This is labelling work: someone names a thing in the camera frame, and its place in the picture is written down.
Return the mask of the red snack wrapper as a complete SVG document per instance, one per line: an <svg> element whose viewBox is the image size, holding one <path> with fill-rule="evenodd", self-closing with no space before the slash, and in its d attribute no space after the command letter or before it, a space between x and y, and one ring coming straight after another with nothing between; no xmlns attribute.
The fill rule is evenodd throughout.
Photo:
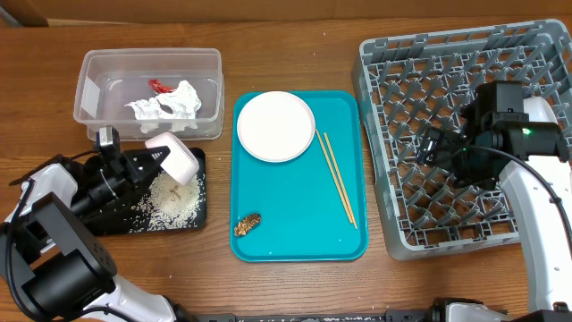
<svg viewBox="0 0 572 322"><path fill-rule="evenodd" d="M149 80L148 85L157 95L174 92L174 88L163 85L158 79Z"/></svg>

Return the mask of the grey-white bowl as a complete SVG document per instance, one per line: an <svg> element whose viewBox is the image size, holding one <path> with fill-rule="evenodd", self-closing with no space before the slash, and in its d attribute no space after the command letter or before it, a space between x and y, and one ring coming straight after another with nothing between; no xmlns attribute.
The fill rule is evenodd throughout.
<svg viewBox="0 0 572 322"><path fill-rule="evenodd" d="M543 97L530 97L524 101L524 112L531 122L558 123L551 106Z"/></svg>

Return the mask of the pink bowl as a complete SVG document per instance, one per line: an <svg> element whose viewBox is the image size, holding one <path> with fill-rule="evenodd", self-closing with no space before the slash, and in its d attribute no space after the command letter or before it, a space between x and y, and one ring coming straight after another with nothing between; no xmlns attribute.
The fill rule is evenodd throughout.
<svg viewBox="0 0 572 322"><path fill-rule="evenodd" d="M147 148L167 147L170 152L161 163L161 167L178 184L188 185L192 178L198 173L199 162L185 146L171 132L164 132L145 141Z"/></svg>

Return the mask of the white napkin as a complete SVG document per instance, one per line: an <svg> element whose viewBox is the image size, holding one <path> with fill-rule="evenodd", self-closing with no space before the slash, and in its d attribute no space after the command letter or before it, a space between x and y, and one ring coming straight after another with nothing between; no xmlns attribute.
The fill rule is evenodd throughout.
<svg viewBox="0 0 572 322"><path fill-rule="evenodd" d="M175 120L171 124L171 132L195 128L194 123L184 124L182 121L194 120L201 106L197 91L187 80L181 80L172 93L155 93L149 99L138 99L125 105L133 111L136 120L143 121L140 130L145 134L159 128L159 124L151 123L151 120Z"/></svg>

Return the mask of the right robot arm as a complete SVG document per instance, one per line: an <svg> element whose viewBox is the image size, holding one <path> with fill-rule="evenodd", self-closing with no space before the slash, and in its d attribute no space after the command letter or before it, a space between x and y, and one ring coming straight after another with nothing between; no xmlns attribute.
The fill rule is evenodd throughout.
<svg viewBox="0 0 572 322"><path fill-rule="evenodd" d="M513 210L528 279L524 321L571 319L571 167L548 102L515 80L477 87L459 132L427 129L420 164L452 173L457 189L500 187Z"/></svg>

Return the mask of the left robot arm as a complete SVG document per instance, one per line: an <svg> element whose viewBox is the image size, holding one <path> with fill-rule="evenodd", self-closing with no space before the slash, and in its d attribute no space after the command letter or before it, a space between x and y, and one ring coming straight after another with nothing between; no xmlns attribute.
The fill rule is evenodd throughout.
<svg viewBox="0 0 572 322"><path fill-rule="evenodd" d="M58 154L17 179L22 195L1 224L1 277L34 321L193 321L179 303L121 277L88 229L142 195L176 151L95 148L80 163Z"/></svg>

